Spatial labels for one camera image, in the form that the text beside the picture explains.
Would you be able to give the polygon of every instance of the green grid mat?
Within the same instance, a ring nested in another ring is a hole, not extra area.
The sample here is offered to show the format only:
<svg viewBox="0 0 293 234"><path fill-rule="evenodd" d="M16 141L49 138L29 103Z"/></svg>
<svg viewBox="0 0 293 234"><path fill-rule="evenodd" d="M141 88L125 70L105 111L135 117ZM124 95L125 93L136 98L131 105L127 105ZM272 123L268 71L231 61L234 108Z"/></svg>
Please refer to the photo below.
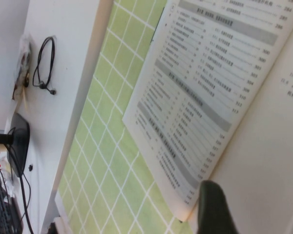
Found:
<svg viewBox="0 0 293 234"><path fill-rule="evenodd" d="M192 233L169 211L122 122L165 3L114 1L59 187L74 234Z"/></svg>

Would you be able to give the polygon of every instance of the gray header bar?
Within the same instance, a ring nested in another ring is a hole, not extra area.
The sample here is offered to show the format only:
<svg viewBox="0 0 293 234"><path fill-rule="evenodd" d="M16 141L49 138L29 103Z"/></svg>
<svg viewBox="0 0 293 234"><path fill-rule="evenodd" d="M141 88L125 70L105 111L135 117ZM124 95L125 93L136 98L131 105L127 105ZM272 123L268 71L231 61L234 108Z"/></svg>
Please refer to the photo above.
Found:
<svg viewBox="0 0 293 234"><path fill-rule="evenodd" d="M256 28L252 25L243 23L228 16L221 15L204 7L195 5L193 3L181 0L179 2L179 6L192 13L205 17L211 21L221 24L222 26L230 28L238 33L241 33L255 40L259 40L268 45L274 46L275 42L277 41L278 35L276 34L273 34L260 28Z"/></svg>
<svg viewBox="0 0 293 234"><path fill-rule="evenodd" d="M175 162L176 166L178 167L181 174L184 176L184 178L187 180L189 185L191 185L194 189L197 189L199 186L199 182L190 174L190 172L187 170L185 165L182 163L181 159L179 158L179 155L175 153L173 148L171 147L168 139L164 135L164 133L161 131L161 129L157 126L157 124L152 119L149 112L146 110L144 105L139 101L138 102L138 108L142 112L142 114L147 118L147 120L150 122L153 130L157 133L159 138L161 139L163 145L166 147L168 153L171 156L171 159Z"/></svg>
<svg viewBox="0 0 293 234"><path fill-rule="evenodd" d="M157 66L166 76L168 76L172 81L175 82L179 86L181 90L183 90L188 96L193 99L201 108L201 110L217 124L222 130L228 132L231 123L223 119L219 114L217 114L210 106L208 106L204 100L195 93L190 87L188 87L176 74L170 71L161 61L158 59L155 62L155 66Z"/></svg>

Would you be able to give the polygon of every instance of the earphones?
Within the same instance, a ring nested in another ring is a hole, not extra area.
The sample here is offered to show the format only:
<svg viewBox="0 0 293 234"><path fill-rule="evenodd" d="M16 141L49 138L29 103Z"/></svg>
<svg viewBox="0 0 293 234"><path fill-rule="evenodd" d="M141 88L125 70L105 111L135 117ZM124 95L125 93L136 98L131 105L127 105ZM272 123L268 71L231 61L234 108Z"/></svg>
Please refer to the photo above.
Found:
<svg viewBox="0 0 293 234"><path fill-rule="evenodd" d="M46 89L52 95L55 95L57 93L57 91L54 90L54 89L49 90L48 87L46 86L46 84L43 81L40 81L38 86L39 86L40 89Z"/></svg>
<svg viewBox="0 0 293 234"><path fill-rule="evenodd" d="M45 48L45 46L47 45L47 43L51 41L52 42L52 48L51 48L51 59L50 59L50 71L49 71L49 76L48 76L48 80L47 82L43 82L40 80L40 73L39 73L39 65L41 62L41 57L42 57L42 52ZM55 95L57 93L56 90L54 89L48 89L48 85L51 81L51 75L52 75L52 69L53 69L53 63L54 63L54 57L55 57L55 43L54 43L54 38L53 37L47 37L44 42L42 43L42 46L40 48L39 54L38 54L38 61L37 61L37 67L34 71L34 75L33 75L33 86L34 87L39 87L40 89L46 89L51 95ZM35 75L38 75L38 82L39 84L36 85L35 84Z"/></svg>

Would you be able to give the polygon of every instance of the open book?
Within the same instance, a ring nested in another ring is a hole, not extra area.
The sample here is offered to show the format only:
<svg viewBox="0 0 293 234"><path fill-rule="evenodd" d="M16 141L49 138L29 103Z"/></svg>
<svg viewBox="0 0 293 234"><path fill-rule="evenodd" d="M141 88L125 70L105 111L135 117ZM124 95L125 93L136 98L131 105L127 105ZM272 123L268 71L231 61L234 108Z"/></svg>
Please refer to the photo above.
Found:
<svg viewBox="0 0 293 234"><path fill-rule="evenodd" d="M260 175L293 179L293 0L168 1L123 121L182 221L204 179L283 190Z"/></svg>

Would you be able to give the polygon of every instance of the white wall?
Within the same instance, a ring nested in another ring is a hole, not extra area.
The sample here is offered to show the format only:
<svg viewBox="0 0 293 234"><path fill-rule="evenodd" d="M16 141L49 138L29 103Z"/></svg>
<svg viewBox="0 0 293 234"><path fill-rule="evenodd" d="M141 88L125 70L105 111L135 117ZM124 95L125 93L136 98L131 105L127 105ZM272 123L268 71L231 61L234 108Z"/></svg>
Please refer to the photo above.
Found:
<svg viewBox="0 0 293 234"><path fill-rule="evenodd" d="M14 88L29 0L0 0L0 129L4 129Z"/></svg>

